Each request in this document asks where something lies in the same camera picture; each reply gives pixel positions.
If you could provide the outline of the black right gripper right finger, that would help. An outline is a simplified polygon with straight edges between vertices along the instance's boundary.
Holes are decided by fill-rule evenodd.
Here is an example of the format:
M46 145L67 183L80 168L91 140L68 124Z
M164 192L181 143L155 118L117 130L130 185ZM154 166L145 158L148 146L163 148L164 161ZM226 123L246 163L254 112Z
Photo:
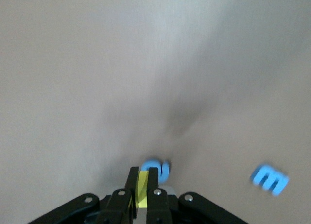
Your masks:
M247 224L246 221L202 195L186 192L179 197L159 187L158 168L149 168L147 180L148 224Z

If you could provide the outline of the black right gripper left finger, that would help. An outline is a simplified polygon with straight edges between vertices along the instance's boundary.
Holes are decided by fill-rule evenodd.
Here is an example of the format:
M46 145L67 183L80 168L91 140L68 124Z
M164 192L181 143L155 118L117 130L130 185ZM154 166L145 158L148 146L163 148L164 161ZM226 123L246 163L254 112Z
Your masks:
M136 218L135 192L139 167L131 167L123 188L100 199L82 194L34 219L32 224L131 224Z

